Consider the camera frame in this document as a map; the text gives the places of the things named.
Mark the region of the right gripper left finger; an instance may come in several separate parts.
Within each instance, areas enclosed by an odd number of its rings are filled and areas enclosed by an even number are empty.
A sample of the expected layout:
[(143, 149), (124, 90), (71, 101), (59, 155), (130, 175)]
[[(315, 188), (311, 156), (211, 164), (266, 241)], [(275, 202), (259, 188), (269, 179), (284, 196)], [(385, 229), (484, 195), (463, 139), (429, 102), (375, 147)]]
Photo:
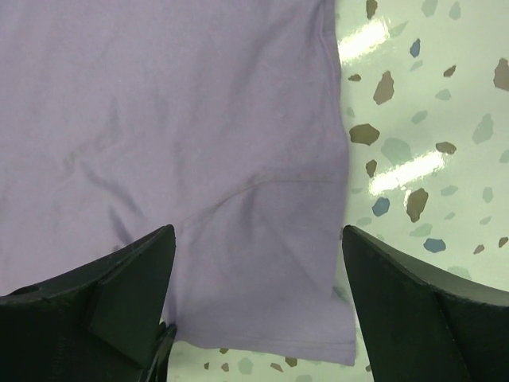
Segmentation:
[(166, 225), (1, 299), (4, 381), (164, 381), (177, 327), (161, 320), (176, 251)]

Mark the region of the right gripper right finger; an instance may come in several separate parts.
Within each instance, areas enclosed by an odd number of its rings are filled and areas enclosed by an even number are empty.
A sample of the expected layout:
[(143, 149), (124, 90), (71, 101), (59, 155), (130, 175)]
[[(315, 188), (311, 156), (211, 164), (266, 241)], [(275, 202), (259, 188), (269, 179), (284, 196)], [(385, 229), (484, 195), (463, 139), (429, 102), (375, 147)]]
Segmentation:
[(507, 382), (508, 293), (348, 225), (342, 248), (377, 382)]

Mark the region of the purple t-shirt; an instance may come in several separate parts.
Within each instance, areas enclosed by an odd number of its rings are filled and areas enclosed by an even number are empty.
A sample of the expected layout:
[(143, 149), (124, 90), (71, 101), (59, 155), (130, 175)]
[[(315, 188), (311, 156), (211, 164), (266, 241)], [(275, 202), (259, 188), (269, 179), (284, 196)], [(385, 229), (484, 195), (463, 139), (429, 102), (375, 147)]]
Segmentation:
[(351, 365), (333, 1), (4, 1), (1, 291), (171, 224), (178, 339)]

